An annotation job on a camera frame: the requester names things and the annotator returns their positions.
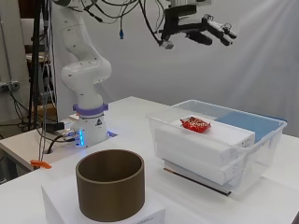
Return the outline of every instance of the white foam block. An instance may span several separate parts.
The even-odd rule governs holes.
[[[157,156],[159,157],[159,148],[176,146],[181,153],[190,158],[208,165],[223,167],[240,156],[239,151],[232,146],[250,147],[254,145],[254,132],[214,120],[204,119],[204,121],[211,123],[211,128],[206,133],[189,132],[180,127],[179,120],[173,123],[176,127],[164,125],[155,129]]]
[[[101,224],[85,217],[78,207],[76,178],[70,176],[42,186],[46,217],[49,224]],[[114,224],[164,224],[165,209],[150,195],[141,210]]]

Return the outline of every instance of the brown cylinder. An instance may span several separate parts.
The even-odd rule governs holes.
[[[76,176],[79,208],[92,220],[121,221],[144,204],[144,162],[134,152],[95,152],[77,164]]]

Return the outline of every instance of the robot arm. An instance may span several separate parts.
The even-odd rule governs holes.
[[[103,22],[101,18],[89,11],[91,7],[96,6],[102,14],[108,15],[96,4],[97,0],[53,1],[60,6],[57,16],[60,17],[60,29],[64,46],[67,51],[78,59],[76,63],[65,66],[62,71],[64,84],[78,97],[78,104],[74,105],[74,109],[79,115],[79,120],[71,129],[77,134],[77,146],[90,147],[107,139],[107,127],[104,121],[104,111],[107,110],[107,105],[104,105],[102,97],[97,94],[93,85],[111,76],[111,65],[89,41],[90,38],[79,14],[85,10],[99,22]],[[232,39],[236,38],[236,34],[231,31],[229,24],[221,25],[214,22],[213,17],[209,15],[205,15],[200,20],[194,17],[197,6],[201,6],[210,0],[170,0],[170,8],[164,10],[165,23],[164,29],[160,32],[161,40],[158,40],[158,37],[151,30],[145,6],[141,0],[127,0],[124,4],[109,3],[107,0],[101,1],[115,7],[127,7],[135,4],[126,13],[129,13],[139,4],[151,34],[159,45],[164,46],[166,49],[173,48],[173,44],[169,39],[171,35],[178,33],[184,33],[189,39],[204,45],[212,44],[212,39],[202,34],[204,31],[216,36],[225,46],[231,45],[233,43]]]

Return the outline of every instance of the plastic bin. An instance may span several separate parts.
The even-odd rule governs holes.
[[[255,143],[249,147],[233,146],[174,124],[176,120],[190,115],[255,132]],[[243,192],[255,183],[271,165],[279,138],[287,126],[287,122],[283,120],[196,100],[170,106],[147,117],[157,157],[194,172],[222,189],[236,193]],[[196,139],[196,142],[205,143],[205,146],[211,148],[228,148],[232,159],[221,165],[215,165],[211,160],[203,160],[206,154],[201,154],[204,151],[201,146],[195,147],[194,141],[187,143],[186,139]]]

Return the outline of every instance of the white table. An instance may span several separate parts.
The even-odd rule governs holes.
[[[163,162],[154,157],[146,114],[164,108],[134,97],[111,104],[107,125],[119,136],[56,161],[50,170],[34,171],[0,186],[0,222],[47,223],[42,184],[72,175],[77,162],[94,151],[125,148],[145,159],[147,186],[166,206],[167,224],[292,223],[299,210],[298,138],[283,135],[274,164],[261,181],[243,196],[225,197],[163,171]]]

